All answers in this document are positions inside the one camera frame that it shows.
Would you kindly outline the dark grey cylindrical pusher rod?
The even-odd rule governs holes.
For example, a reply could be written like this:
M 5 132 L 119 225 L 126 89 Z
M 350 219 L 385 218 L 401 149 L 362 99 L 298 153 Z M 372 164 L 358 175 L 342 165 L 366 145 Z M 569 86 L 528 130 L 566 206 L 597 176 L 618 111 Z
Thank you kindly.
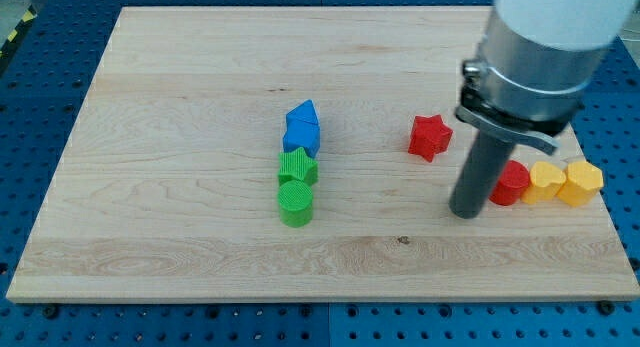
M 453 214 L 463 219 L 480 214 L 514 148 L 514 143 L 487 133 L 476 135 L 449 199 Z

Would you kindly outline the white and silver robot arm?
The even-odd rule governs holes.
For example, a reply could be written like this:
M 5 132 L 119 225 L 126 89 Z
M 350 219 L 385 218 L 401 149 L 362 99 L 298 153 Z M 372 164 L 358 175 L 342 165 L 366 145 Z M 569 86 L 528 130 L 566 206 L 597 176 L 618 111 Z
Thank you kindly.
M 493 0 L 455 116 L 478 131 L 449 199 L 476 217 L 514 148 L 553 154 L 639 0 Z

